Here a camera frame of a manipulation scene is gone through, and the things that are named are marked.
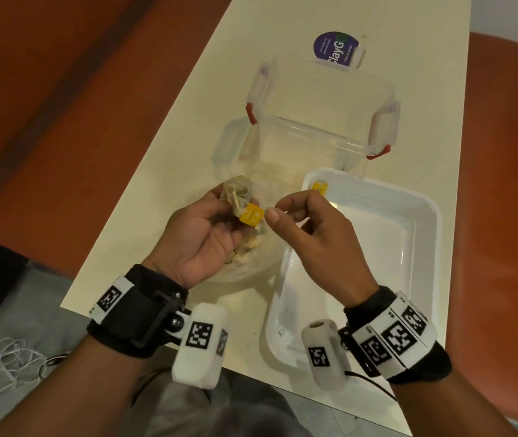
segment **fingernail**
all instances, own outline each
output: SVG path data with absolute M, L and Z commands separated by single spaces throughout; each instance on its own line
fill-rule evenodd
M 279 212 L 274 208 L 268 208 L 265 212 L 265 220 L 269 224 L 274 224 L 279 220 Z

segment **yellow tea bag label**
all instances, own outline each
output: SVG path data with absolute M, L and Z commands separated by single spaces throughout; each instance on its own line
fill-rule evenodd
M 326 190 L 328 190 L 328 183 L 324 181 L 316 181 L 311 186 L 312 190 L 316 190 L 319 194 L 324 196 L 326 194 Z
M 243 224 L 250 225 L 251 227 L 256 227 L 259 222 L 263 219 L 263 209 L 257 207 L 255 204 L 247 205 L 245 208 L 245 212 L 239 216 L 239 221 Z

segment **white table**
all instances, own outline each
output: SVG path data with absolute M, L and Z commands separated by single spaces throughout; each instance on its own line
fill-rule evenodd
M 469 16 L 470 0 L 233 0 L 62 307 L 86 315 L 104 289 L 152 249 L 175 209 L 241 174 L 236 162 L 229 172 L 212 159 L 219 144 L 241 137 L 248 125 L 245 96 L 262 61 L 285 52 L 313 57 L 317 36 L 340 31 L 361 41 L 367 50 L 361 69 L 391 80 L 402 102 L 398 143 L 369 163 L 366 176 L 419 191 L 442 212 L 437 327 L 443 341 Z M 218 302 L 232 314 L 226 368 L 410 433 L 386 397 L 370 390 L 357 398 L 324 392 L 309 373 L 290 371 L 270 356 L 262 329 L 271 296 L 266 282 L 246 289 L 204 283 L 191 291 L 190 305 Z

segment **person's left hand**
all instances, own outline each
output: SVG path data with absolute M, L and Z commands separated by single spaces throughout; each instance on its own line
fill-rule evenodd
M 220 184 L 198 201 L 177 210 L 142 265 L 162 273 L 189 290 L 214 276 L 230 254 L 252 233 L 219 200 Z

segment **white plastic tray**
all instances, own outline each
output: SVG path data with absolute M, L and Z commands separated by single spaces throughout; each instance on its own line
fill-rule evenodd
M 372 274 L 379 284 L 402 291 L 435 324 L 441 214 L 426 196 L 389 184 L 359 179 L 331 168 L 304 178 L 302 190 L 315 181 L 328 183 L 325 197 L 354 225 Z M 283 286 L 273 296 L 265 334 L 281 362 L 307 368 L 301 329 L 318 319 L 345 326 L 342 305 L 307 276 L 294 251 L 282 265 Z M 351 367 L 361 372 L 349 355 Z

